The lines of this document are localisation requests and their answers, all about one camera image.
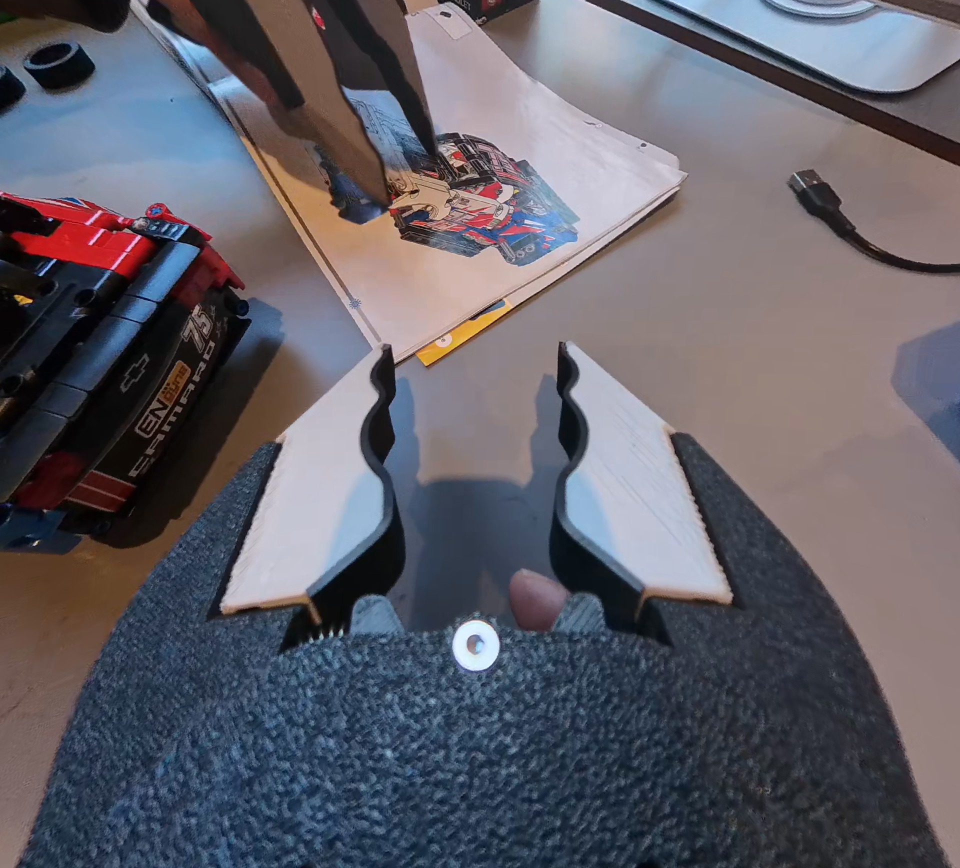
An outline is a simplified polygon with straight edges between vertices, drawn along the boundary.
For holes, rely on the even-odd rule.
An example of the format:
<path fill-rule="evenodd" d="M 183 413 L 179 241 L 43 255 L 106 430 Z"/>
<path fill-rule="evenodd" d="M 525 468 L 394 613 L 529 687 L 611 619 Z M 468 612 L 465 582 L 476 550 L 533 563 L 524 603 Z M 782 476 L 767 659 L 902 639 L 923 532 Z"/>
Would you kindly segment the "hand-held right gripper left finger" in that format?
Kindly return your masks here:
<path fill-rule="evenodd" d="M 305 607 L 349 615 L 405 564 L 386 459 L 395 442 L 392 347 L 372 349 L 275 440 L 220 613 Z"/>

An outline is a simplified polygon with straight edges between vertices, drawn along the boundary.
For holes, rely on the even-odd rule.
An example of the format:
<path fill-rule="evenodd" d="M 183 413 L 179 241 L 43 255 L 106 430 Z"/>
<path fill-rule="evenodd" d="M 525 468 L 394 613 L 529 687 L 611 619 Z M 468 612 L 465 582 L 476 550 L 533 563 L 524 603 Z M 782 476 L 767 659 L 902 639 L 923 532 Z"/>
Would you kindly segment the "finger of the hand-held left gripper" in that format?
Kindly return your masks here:
<path fill-rule="evenodd" d="M 376 65 L 423 150 L 430 156 L 436 155 L 436 133 L 404 0 L 350 1 L 359 10 L 348 17 L 354 41 Z"/>
<path fill-rule="evenodd" d="M 277 124 L 289 135 L 313 142 L 366 198 L 387 208 L 390 192 L 383 161 L 337 80 L 333 60 L 302 0 L 245 0 L 300 103 L 277 110 Z"/>

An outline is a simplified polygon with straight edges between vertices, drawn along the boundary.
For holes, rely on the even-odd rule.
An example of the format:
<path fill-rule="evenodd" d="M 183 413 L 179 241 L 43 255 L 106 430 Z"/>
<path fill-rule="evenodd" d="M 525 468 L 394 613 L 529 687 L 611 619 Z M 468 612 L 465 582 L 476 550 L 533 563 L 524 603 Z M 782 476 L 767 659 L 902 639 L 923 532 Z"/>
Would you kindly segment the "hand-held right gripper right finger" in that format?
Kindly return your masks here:
<path fill-rule="evenodd" d="M 572 341 L 558 344 L 558 442 L 549 557 L 606 626 L 640 634 L 650 602 L 723 608 L 732 584 L 674 428 Z"/>

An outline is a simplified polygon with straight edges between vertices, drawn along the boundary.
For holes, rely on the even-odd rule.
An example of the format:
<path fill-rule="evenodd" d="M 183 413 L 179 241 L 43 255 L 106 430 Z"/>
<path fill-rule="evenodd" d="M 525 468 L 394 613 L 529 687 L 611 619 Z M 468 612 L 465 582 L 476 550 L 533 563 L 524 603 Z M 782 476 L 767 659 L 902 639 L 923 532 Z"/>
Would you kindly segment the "instruction booklet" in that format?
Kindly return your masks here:
<path fill-rule="evenodd" d="M 390 344 L 397 361 L 558 282 L 687 176 L 676 156 L 529 77 L 457 6 L 406 1 L 439 154 L 424 154 L 389 92 L 346 91 L 386 162 L 382 213 L 209 51 L 163 28 L 145 0 L 131 3 L 218 104 L 366 341 Z"/>

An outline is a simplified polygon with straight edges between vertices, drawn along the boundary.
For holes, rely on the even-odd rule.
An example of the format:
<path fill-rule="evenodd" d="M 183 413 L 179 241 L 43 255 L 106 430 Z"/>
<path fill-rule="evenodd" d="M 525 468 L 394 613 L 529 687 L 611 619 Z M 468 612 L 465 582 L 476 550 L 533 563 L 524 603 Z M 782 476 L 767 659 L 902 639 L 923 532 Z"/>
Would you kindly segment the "toy brick race car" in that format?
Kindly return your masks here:
<path fill-rule="evenodd" d="M 250 326 L 210 235 L 1 195 L 1 550 L 66 553 L 131 514 Z"/>

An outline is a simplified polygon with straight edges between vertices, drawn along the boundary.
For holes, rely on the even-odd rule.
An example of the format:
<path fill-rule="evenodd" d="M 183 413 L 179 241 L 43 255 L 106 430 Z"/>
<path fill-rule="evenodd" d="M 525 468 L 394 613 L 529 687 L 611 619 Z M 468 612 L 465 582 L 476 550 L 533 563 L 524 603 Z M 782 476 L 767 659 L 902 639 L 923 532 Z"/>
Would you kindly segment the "person's right hand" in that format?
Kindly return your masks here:
<path fill-rule="evenodd" d="M 521 569 L 510 578 L 510 612 L 520 630 L 550 631 L 569 599 L 570 592 L 544 574 Z"/>

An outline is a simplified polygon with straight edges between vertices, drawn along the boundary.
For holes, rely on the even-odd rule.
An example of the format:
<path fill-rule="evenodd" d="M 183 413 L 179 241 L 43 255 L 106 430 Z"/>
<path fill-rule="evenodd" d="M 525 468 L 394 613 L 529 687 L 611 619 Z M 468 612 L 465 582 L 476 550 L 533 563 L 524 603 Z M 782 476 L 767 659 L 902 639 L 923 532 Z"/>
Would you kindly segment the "yellow leaflet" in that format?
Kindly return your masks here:
<path fill-rule="evenodd" d="M 471 341 L 512 309 L 510 301 L 502 298 L 422 347 L 415 357 L 421 364 L 429 367 Z"/>

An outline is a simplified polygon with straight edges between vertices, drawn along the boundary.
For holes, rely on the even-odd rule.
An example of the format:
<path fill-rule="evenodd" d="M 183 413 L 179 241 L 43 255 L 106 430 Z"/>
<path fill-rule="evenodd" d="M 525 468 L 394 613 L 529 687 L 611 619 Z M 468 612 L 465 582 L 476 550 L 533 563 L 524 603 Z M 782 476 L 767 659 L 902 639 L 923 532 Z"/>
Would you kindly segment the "silver stand base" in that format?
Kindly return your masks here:
<path fill-rule="evenodd" d="M 959 31 L 870 0 L 657 0 L 859 93 L 906 94 L 957 67 Z"/>

